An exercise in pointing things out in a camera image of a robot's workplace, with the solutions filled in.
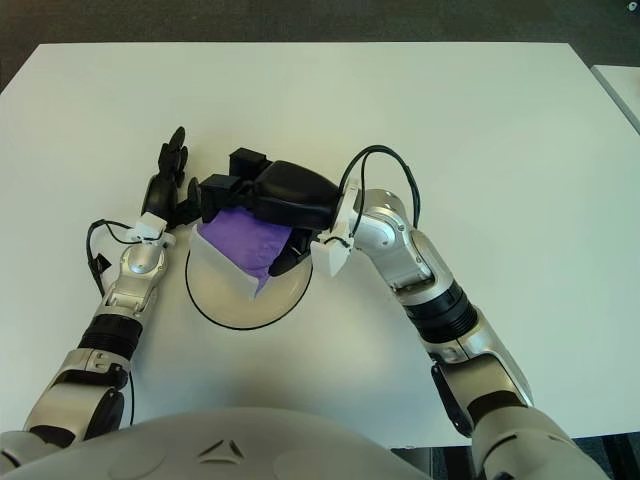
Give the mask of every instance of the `white bracket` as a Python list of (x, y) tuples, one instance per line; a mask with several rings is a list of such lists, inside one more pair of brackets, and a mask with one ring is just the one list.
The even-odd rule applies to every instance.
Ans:
[(333, 226), (318, 234), (318, 241), (311, 242), (313, 268), (332, 277), (344, 266), (353, 250), (351, 221), (355, 221), (357, 216), (353, 207), (359, 191), (360, 181), (349, 179), (340, 199), (338, 215)]
[(176, 237), (166, 233), (166, 228), (166, 220), (153, 213), (145, 212), (136, 222), (136, 226), (127, 230), (125, 236), (130, 242), (142, 242), (158, 247), (173, 247), (176, 244)]

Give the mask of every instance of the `silver robot arm segment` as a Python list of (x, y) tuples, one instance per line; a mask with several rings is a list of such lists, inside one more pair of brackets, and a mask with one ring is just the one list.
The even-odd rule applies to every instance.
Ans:
[(31, 410), (24, 431), (0, 435), (3, 469), (41, 458), (120, 426), (130, 360), (166, 271), (166, 222), (145, 213), (127, 235), (141, 243), (120, 259), (120, 274), (103, 297), (78, 347)]
[(413, 228), (400, 199), (386, 190), (367, 190), (364, 198), (355, 247), (371, 258), (418, 330), (447, 415), (472, 438), (476, 471), (488, 479), (607, 478), (533, 408), (524, 374), (431, 241)]

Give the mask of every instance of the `robotic hand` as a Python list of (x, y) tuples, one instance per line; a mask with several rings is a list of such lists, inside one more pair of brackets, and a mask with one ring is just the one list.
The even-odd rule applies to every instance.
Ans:
[(396, 195), (363, 191), (354, 180), (338, 189), (295, 164), (240, 149), (231, 156), (230, 175), (213, 175), (198, 189), (192, 180), (189, 200), (177, 204), (173, 189), (186, 161), (184, 132), (178, 133), (178, 141), (161, 153), (173, 160), (164, 171), (160, 165), (142, 218), (128, 232), (141, 243), (123, 253), (119, 278), (36, 403), (25, 431), (0, 436), (0, 473), (13, 470), (11, 479), (87, 473), (114, 479), (424, 478), (366, 439), (291, 412), (231, 409), (114, 432), (123, 410), (118, 390), (126, 384), (129, 360), (166, 270), (163, 249), (175, 241), (167, 224), (193, 220), (199, 203), (204, 221), (221, 208), (241, 205), (261, 220), (294, 227), (272, 266), (274, 276), (309, 254), (316, 269), (331, 275), (353, 248), (368, 255), (434, 362), (441, 400), (455, 428), (471, 437), (479, 474), (490, 480), (606, 478), (560, 427), (533, 408), (516, 362), (430, 240), (408, 221)]

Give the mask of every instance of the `purple cloth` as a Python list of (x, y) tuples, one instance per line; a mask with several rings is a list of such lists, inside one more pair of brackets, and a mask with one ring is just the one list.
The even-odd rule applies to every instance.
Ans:
[(291, 234), (291, 227), (261, 222), (244, 208), (220, 210), (198, 227), (200, 235), (240, 270), (258, 279), (258, 293), (269, 279), (269, 267)]

